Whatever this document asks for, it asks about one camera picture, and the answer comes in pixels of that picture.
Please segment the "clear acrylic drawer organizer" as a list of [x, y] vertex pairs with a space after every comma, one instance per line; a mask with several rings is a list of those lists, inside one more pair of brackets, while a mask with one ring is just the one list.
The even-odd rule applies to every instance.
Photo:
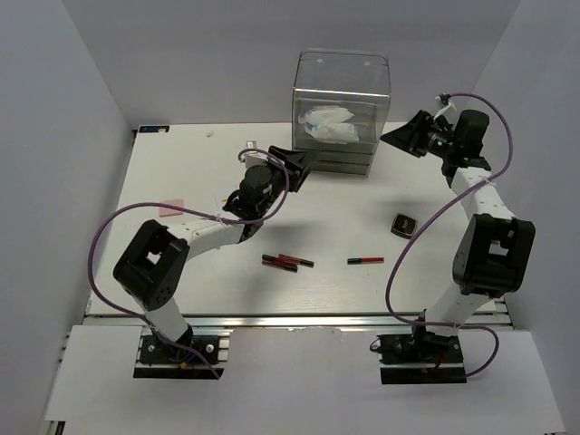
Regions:
[[293, 86], [292, 147], [316, 154], [315, 171], [366, 177], [391, 99], [386, 55], [304, 50]]

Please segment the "pink square pad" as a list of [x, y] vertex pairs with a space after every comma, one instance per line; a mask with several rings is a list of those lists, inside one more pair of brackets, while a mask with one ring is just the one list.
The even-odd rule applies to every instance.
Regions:
[[159, 207], [159, 217], [168, 218], [183, 214], [184, 201], [181, 198], [169, 199], [163, 201], [165, 207]]

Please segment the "black gold compact case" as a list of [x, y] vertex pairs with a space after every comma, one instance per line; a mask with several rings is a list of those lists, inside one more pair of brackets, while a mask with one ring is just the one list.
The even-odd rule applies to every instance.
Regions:
[[391, 232], [398, 237], [411, 239], [418, 227], [418, 221], [402, 213], [398, 213], [392, 223]]

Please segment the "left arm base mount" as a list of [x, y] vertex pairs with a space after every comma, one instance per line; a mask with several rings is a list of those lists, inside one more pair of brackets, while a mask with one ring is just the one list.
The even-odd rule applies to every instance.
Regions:
[[135, 379], [150, 380], [213, 380], [225, 369], [229, 337], [203, 333], [189, 337], [189, 348], [197, 351], [211, 369], [191, 351], [168, 345], [152, 332], [140, 338], [133, 369]]

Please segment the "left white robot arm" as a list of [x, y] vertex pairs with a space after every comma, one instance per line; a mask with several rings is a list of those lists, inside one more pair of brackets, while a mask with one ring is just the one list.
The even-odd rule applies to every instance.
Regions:
[[148, 325], [160, 339], [160, 350], [171, 361], [191, 351], [191, 327], [174, 294], [186, 263], [221, 247], [250, 239], [296, 193], [312, 170], [317, 153], [246, 148], [238, 154], [246, 171], [222, 210], [232, 219], [191, 211], [196, 218], [165, 226], [144, 222], [113, 268], [113, 277], [140, 306]]

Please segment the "white cotton pad packet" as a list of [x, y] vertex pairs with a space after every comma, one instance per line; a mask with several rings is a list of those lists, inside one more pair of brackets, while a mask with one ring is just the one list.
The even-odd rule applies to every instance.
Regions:
[[339, 122], [328, 124], [306, 123], [304, 130], [315, 140], [328, 143], [358, 142], [359, 135], [356, 126], [351, 123]]
[[354, 113], [339, 105], [314, 106], [298, 116], [300, 124], [312, 127], [343, 123], [350, 120]]

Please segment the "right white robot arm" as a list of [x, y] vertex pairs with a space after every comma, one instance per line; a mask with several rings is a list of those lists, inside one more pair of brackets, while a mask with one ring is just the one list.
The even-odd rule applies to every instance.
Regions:
[[410, 352], [423, 362], [449, 347], [478, 308], [516, 292], [527, 269], [536, 228], [517, 218], [492, 184], [491, 167], [481, 154], [488, 125], [489, 117], [481, 111], [462, 111], [454, 125], [443, 116], [419, 111], [381, 136], [414, 157], [440, 158], [442, 175], [468, 219], [452, 263], [452, 284], [412, 327]]

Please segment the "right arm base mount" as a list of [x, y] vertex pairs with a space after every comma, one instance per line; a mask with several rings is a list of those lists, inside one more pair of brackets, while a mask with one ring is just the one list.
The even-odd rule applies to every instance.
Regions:
[[370, 344], [379, 356], [383, 385], [460, 384], [467, 382], [459, 338], [425, 343], [411, 334], [378, 335]]

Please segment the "blue label sticker left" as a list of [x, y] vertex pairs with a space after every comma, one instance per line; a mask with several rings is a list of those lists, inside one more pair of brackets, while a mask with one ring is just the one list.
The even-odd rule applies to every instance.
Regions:
[[169, 125], [141, 125], [138, 129], [138, 133], [167, 133], [169, 132], [169, 129]]

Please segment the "red lip gloss tube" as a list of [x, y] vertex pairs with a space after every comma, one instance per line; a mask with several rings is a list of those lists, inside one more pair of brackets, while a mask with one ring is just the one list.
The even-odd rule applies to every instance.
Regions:
[[351, 257], [347, 259], [347, 265], [382, 264], [382, 263], [384, 263], [384, 257], [381, 256]]

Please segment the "dark red lipstick tube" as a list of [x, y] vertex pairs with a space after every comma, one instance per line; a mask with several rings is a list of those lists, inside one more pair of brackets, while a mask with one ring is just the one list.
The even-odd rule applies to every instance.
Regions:
[[279, 270], [284, 270], [286, 272], [291, 272], [291, 273], [297, 273], [298, 272], [298, 266], [295, 264], [291, 264], [291, 263], [287, 263], [287, 262], [282, 262], [279, 261], [278, 259], [275, 260], [268, 260], [268, 259], [263, 259], [262, 260], [262, 264], [264, 266], [269, 266], [269, 267], [273, 267]]
[[279, 254], [278, 257], [283, 260], [286, 261], [288, 263], [292, 263], [292, 264], [296, 264], [296, 265], [300, 265], [300, 266], [306, 266], [306, 267], [314, 267], [314, 261], [312, 260], [307, 260], [304, 258], [300, 258], [300, 257], [295, 257], [295, 256], [288, 256], [288, 255], [283, 255], [283, 254]]

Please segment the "aluminium table rail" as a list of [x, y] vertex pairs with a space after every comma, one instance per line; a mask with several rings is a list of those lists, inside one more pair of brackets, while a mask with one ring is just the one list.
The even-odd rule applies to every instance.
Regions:
[[[186, 316], [186, 321], [195, 327], [309, 327], [309, 326], [408, 326], [390, 315], [290, 315], [290, 316]], [[142, 325], [140, 319], [116, 315], [89, 315], [82, 325]], [[491, 327], [513, 327], [507, 313], [477, 313], [468, 324], [484, 324]]]

